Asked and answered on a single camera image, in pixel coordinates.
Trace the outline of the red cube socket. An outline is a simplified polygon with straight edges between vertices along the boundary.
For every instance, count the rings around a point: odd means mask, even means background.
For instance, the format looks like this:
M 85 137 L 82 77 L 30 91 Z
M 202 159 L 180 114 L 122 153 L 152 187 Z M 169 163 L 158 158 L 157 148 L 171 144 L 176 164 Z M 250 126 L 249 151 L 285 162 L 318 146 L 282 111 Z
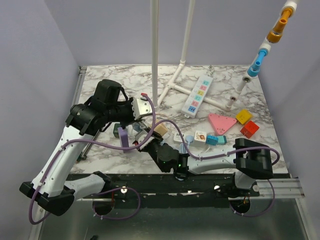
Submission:
M 250 139 L 260 127 L 252 120 L 248 121 L 240 130 L 240 132 L 248 139 Z

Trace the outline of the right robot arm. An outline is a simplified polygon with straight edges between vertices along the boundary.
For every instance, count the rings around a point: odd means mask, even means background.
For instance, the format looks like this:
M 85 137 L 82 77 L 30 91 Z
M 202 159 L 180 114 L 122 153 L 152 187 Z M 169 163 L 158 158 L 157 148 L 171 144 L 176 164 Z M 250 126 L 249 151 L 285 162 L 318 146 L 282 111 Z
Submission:
M 183 181 L 189 175 L 220 169 L 236 169 L 230 191 L 241 196 L 249 190 L 256 180 L 269 180 L 274 177 L 271 148 L 265 144 L 237 138 L 228 149 L 200 153 L 191 156 L 180 153 L 167 143 L 151 140 L 141 152 L 148 153 L 163 173 L 173 171 L 176 179 Z

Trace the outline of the pink triangular power strip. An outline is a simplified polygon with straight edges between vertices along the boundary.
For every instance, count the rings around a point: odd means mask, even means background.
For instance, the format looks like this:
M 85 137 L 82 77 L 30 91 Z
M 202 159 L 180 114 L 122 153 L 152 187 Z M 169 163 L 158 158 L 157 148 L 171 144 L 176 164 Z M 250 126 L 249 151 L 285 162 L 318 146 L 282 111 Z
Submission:
M 208 121 L 213 128 L 216 135 L 224 135 L 230 128 L 232 128 L 237 120 L 233 117 L 210 113 Z

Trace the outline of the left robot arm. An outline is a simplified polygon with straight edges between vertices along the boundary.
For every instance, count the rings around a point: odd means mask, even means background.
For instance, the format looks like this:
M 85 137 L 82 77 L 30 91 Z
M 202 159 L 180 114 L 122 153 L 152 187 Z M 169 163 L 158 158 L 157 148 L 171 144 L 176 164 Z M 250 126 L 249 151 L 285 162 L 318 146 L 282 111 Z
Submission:
M 133 98 L 126 96 L 124 101 L 118 100 L 124 92 L 120 83 L 103 79 L 93 96 L 73 105 L 49 160 L 32 181 L 21 184 L 20 192 L 56 216 L 63 215 L 78 198 L 95 193 L 101 198 L 107 197 L 111 185 L 102 173 L 91 174 L 79 183 L 66 180 L 83 149 L 105 125 L 120 123 L 125 127 L 134 121 Z

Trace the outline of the purple USB power strip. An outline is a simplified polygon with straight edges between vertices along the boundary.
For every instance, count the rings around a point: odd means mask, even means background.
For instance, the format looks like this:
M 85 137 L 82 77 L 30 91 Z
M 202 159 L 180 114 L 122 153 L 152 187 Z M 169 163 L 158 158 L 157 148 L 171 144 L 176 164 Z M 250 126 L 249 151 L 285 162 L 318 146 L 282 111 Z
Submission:
M 121 147 L 128 148 L 129 147 L 128 131 L 126 129 L 123 129 L 121 126 L 117 130 L 118 130 Z

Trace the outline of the white multicolour power strip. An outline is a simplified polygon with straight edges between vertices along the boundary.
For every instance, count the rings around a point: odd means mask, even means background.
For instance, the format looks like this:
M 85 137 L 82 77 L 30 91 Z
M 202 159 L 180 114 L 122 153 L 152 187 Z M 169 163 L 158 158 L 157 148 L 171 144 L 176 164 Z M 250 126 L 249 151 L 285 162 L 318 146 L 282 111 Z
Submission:
M 197 80 L 187 100 L 185 101 L 181 113 L 187 118 L 195 118 L 196 114 L 206 96 L 209 87 L 213 82 L 210 76 L 202 75 Z

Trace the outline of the dark green cube socket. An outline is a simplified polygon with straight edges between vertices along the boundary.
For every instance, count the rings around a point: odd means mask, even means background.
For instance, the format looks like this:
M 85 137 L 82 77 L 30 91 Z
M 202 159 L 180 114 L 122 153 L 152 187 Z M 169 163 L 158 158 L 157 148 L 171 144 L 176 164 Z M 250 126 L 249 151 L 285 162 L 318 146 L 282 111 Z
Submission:
M 119 138 L 119 130 L 118 128 L 120 127 L 121 125 L 119 123 L 115 123 L 114 126 L 113 126 L 113 130 L 112 130 L 112 133 L 114 135 L 115 138 Z

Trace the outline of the teal plug adapter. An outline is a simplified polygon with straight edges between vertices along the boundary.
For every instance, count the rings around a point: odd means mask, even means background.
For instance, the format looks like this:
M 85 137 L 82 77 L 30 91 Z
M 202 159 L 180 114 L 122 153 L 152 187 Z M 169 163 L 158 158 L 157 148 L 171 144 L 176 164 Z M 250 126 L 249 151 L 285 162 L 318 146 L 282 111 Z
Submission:
M 225 145 L 227 142 L 228 141 L 225 135 L 217 136 L 217 145 Z

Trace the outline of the wooden cube socket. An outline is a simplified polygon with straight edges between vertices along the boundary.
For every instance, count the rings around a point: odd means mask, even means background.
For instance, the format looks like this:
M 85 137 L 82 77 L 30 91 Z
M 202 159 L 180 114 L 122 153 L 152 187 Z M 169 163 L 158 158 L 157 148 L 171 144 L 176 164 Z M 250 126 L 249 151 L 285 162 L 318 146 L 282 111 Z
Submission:
M 163 123 L 161 123 L 154 128 L 154 132 L 163 137 L 168 132 L 168 129 Z

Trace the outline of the yellow cube socket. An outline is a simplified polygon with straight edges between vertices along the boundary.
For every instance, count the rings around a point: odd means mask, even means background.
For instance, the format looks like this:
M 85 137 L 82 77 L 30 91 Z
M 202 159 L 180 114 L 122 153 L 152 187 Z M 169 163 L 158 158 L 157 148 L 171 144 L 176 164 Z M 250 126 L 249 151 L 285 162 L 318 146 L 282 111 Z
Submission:
M 251 120 L 251 118 L 253 117 L 253 115 L 247 110 L 247 109 L 242 109 L 236 116 L 236 120 L 244 125 L 246 124 L 248 121 Z

